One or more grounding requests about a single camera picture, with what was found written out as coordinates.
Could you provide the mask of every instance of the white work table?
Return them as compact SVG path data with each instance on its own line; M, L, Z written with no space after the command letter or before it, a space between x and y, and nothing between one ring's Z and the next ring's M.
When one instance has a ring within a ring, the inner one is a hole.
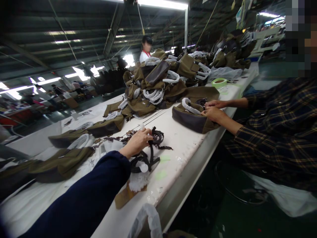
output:
M218 89L220 100L231 100L239 98L250 82L259 74L258 63L252 63L249 70L245 70L238 79L236 84L227 84L225 87ZM21 142L15 142L12 148L21 148L28 154L29 148L32 152L38 153L48 148L47 134L58 135L67 130L76 129L85 122L103 121L103 113L108 104L122 100L122 95L102 102L88 110L89 114L81 116L77 121L72 117L66 118L61 122L48 126L37 131L25 138ZM236 108L228 107L225 113L232 117ZM68 126L62 127L72 119ZM206 167L211 155L215 151L225 129L220 127L204 135L191 131L182 126L172 118L172 107L166 110L159 110L146 118L138 120L131 119L124 122L120 132L112 137L124 136L129 130L140 129L143 123L146 128L156 127L157 130L164 133L164 141L161 146L170 146L173 150L158 150L154 148L154 156L159 156L161 161L152 170L147 190L139 192L123 208L116 209L113 202L95 230L92 238L107 237L127 237L136 215L145 203L153 204L160 216L161 227L166 231L172 224L174 218L191 192L193 186ZM32 147L36 140L37 147ZM150 154L150 149L145 148L144 152ZM12 237L18 237L24 233L37 218L52 204L55 199L62 195L77 180L92 170L93 164L100 159L98 151L94 153L79 168L76 174L69 180L42 184L34 183L28 189L22 191L15 197L12 197L2 206L2 219L6 228Z
M258 63L252 63L250 69L245 70L237 78L238 82L236 84L227 84L227 86L219 89L219 100L239 98L258 74ZM63 132L74 129L87 121L95 123L104 120L102 116L106 105L120 100L122 100L122 95L86 110L98 111L100 115L94 118L87 117L86 120L85 116L78 121L72 120L70 125L63 128ZM235 111L236 108L228 107L225 109L226 114L230 117L233 117ZM129 122L124 122L122 130L112 137L123 136L132 129L138 130L140 129L140 123L143 123L146 128L155 126L157 130L163 132L164 141L161 146L170 146L173 150L154 149L154 156L160 156L163 160L151 172L147 190L139 192L120 210L116 209L113 202L92 238L101 238L105 234L109 237L127 237L135 217L144 203L156 206L161 219L162 229L166 231L206 167L225 132L225 129L221 127L204 135L196 133L172 119L171 107L157 111L141 120L133 118ZM144 151L147 154L150 153L148 148Z

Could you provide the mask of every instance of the plaid sleeve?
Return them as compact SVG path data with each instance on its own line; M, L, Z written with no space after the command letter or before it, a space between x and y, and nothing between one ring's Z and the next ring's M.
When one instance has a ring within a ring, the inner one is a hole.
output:
M244 96L248 100L248 108L256 110L261 107L264 107L268 98L274 95L277 91L279 91L279 89L282 88L286 83L287 80L284 80L275 87L270 88L269 90L264 90L255 94L249 94Z
M248 126L239 129L235 142L244 146L262 162L276 168L299 173L317 173L317 156L314 142L297 137L273 137Z

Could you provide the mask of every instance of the green tape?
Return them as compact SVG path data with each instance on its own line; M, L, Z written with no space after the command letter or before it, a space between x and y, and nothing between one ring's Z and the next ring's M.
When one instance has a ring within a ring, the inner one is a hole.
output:
M161 179L165 178L166 176L167 176L167 173L165 170L162 170L162 171L155 174L155 178L157 180L161 180Z
M215 88L221 88L226 86L227 80L225 78L217 78L211 82L211 85Z
M170 158L169 155L162 155L162 156L160 156L159 158L160 158L160 163L165 163L165 162L171 160L171 158Z

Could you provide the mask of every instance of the plaid shirt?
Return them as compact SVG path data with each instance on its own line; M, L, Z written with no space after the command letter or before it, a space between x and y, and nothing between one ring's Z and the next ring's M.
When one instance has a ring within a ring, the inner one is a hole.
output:
M287 79L246 98L256 111L225 142L235 162L275 183L317 191L317 80Z

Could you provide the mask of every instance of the cardboard piece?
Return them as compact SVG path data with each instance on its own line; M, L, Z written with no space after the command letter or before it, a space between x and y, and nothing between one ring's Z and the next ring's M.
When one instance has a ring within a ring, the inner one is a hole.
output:
M73 98L64 99L64 102L70 107L70 108L77 108L78 103Z

